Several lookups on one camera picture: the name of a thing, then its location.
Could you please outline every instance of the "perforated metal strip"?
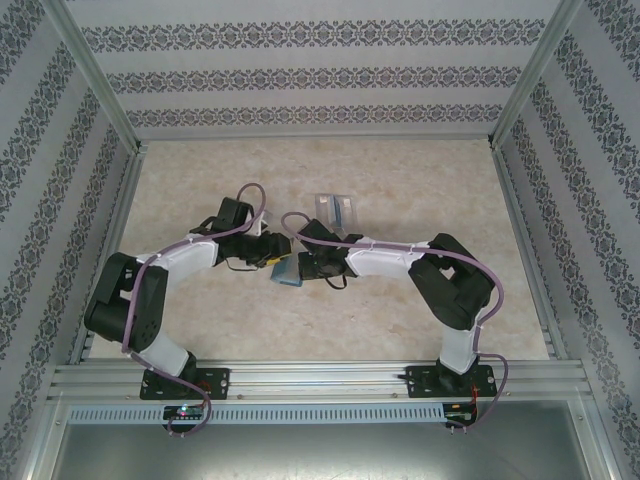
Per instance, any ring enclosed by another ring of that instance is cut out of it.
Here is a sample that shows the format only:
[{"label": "perforated metal strip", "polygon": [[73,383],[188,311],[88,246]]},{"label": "perforated metal strip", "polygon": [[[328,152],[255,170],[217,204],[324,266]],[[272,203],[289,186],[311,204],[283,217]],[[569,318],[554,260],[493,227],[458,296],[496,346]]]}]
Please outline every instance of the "perforated metal strip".
[{"label": "perforated metal strip", "polygon": [[[157,425],[163,423],[162,405],[77,406],[70,425]],[[217,405],[210,424],[336,424],[336,423],[431,423],[444,422],[441,403],[403,405]],[[195,420],[176,420],[194,424]]]}]

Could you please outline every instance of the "beige floor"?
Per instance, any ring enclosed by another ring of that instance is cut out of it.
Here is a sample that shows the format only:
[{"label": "beige floor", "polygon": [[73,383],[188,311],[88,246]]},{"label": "beige floor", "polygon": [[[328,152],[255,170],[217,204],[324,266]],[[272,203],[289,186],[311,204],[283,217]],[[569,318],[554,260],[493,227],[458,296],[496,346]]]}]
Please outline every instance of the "beige floor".
[{"label": "beige floor", "polygon": [[[314,194],[353,195],[360,232],[417,242],[457,237],[502,279],[506,300],[482,351],[543,359],[547,351],[486,140],[256,139],[150,145],[121,250],[138,254],[182,238],[246,182],[267,190],[279,219],[313,216]],[[257,205],[256,192],[246,199]],[[353,279],[302,288],[269,269],[224,265],[189,278],[166,301],[163,326],[198,358],[418,360],[438,356],[441,328],[410,281]],[[92,357],[118,355],[96,338]]]}]

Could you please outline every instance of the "black wire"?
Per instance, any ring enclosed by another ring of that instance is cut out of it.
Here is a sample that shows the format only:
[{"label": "black wire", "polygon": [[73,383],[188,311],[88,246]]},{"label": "black wire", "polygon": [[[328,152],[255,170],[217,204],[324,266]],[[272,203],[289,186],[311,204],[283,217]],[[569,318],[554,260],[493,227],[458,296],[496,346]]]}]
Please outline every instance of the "black wire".
[{"label": "black wire", "polygon": [[229,259],[228,258],[225,258],[224,261],[227,262],[227,267],[229,267],[229,270],[232,270],[234,272],[256,272],[258,270],[258,267],[256,267],[256,268],[233,268],[231,265],[229,265]]},{"label": "black wire", "polygon": [[325,277],[324,281],[327,282],[329,284],[329,286],[331,288],[333,288],[334,290],[344,290],[345,288],[347,288],[347,277],[345,277],[344,275],[342,276],[342,286],[341,287],[331,283],[331,281],[326,277]]}]

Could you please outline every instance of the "damask pattern wall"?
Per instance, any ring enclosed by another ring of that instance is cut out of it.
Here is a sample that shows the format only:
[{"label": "damask pattern wall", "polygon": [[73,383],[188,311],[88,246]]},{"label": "damask pattern wall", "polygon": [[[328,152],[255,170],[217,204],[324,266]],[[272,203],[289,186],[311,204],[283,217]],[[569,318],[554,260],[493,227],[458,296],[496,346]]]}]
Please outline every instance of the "damask pattern wall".
[{"label": "damask pattern wall", "polygon": [[70,1],[142,139],[488,134],[558,0]]},{"label": "damask pattern wall", "polygon": [[4,480],[68,361],[130,157],[37,0],[0,0],[0,31]]},{"label": "damask pattern wall", "polygon": [[640,478],[639,6],[584,3],[502,146],[624,478]]}]

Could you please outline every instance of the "clear plastic object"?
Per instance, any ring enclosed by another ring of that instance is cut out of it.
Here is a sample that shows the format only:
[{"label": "clear plastic object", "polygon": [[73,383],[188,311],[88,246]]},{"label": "clear plastic object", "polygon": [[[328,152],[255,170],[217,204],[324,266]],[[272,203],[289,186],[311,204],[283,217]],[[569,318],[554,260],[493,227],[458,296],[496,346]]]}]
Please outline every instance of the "clear plastic object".
[{"label": "clear plastic object", "polygon": [[356,205],[351,195],[316,194],[316,218],[342,238],[358,230]]}]

